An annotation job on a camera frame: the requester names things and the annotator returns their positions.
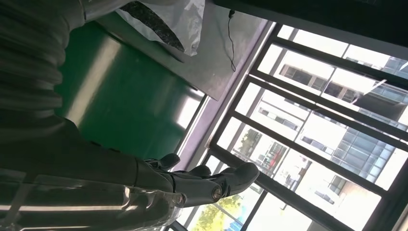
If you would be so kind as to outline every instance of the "white plastic bag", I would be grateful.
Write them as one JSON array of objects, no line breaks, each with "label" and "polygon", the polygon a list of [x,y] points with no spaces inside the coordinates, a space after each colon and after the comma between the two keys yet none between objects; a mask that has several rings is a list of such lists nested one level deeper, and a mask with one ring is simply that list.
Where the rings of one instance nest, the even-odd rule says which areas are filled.
[{"label": "white plastic bag", "polygon": [[204,6],[204,0],[178,0],[168,6],[131,2],[116,12],[147,39],[193,56],[200,43]]}]

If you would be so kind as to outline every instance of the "plastic cover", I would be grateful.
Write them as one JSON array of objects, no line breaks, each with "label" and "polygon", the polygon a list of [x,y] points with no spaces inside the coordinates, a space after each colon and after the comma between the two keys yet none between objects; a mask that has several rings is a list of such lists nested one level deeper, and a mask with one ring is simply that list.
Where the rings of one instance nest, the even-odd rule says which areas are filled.
[{"label": "plastic cover", "polygon": [[[148,27],[140,20],[135,17],[144,16],[145,11],[139,9],[139,2],[131,2],[127,5],[129,12],[132,12],[131,7],[134,5],[134,16],[130,15],[127,11],[117,10],[116,12],[133,28],[135,28],[139,33],[145,36],[148,40],[159,41],[167,45],[173,46],[171,44],[172,38],[170,33],[165,32],[165,29],[162,29],[160,23],[153,24],[151,27]],[[159,16],[165,24],[174,32],[178,40],[182,45],[180,47],[175,47],[178,50],[183,51],[189,56],[194,56],[197,54],[197,48],[200,43],[201,37],[201,27],[203,24],[203,14],[205,1],[204,0],[178,0],[173,5],[154,5],[143,3],[150,10],[152,10],[157,16]],[[153,16],[146,15],[146,21],[154,21]],[[165,33],[160,38],[157,34]]]},{"label": "plastic cover", "polygon": [[171,224],[184,204],[178,193],[110,183],[0,180],[0,231],[141,231]]}]

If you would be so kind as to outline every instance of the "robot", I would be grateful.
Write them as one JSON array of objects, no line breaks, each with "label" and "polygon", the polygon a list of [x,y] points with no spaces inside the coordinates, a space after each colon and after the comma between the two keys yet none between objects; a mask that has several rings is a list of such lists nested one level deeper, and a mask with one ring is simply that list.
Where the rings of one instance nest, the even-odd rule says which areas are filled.
[{"label": "robot", "polygon": [[106,149],[54,114],[70,31],[128,2],[0,0],[0,231],[164,226],[258,177],[251,163],[212,176],[205,166],[169,172],[177,155],[141,160]]}]

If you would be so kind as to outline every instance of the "green wall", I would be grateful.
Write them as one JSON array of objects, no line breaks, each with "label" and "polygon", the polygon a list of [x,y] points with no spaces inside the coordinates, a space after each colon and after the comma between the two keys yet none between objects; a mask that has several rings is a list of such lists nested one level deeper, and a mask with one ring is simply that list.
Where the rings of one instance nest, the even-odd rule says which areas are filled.
[{"label": "green wall", "polygon": [[173,152],[185,133],[177,124],[184,102],[202,99],[183,79],[96,23],[71,33],[60,70],[64,81],[55,90],[64,102],[57,115],[82,115],[76,124],[85,139],[141,158]]}]

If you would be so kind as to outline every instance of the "black cable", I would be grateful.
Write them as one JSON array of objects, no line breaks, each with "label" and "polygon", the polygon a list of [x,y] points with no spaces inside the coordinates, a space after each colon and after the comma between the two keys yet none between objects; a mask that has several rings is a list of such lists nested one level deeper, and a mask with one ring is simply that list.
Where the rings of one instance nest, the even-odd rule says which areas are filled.
[{"label": "black cable", "polygon": [[230,61],[231,61],[231,69],[232,69],[232,71],[233,72],[235,72],[235,71],[237,71],[237,67],[235,67],[235,64],[234,64],[234,58],[235,58],[235,50],[234,50],[234,41],[232,41],[232,38],[231,38],[231,33],[230,33],[230,21],[231,21],[231,18],[234,16],[234,14],[235,14],[235,10],[230,10],[229,11],[229,15],[228,15],[228,37],[229,37],[229,40],[231,41],[231,44],[232,44],[232,58],[231,57],[229,57],[229,59],[230,59]]}]

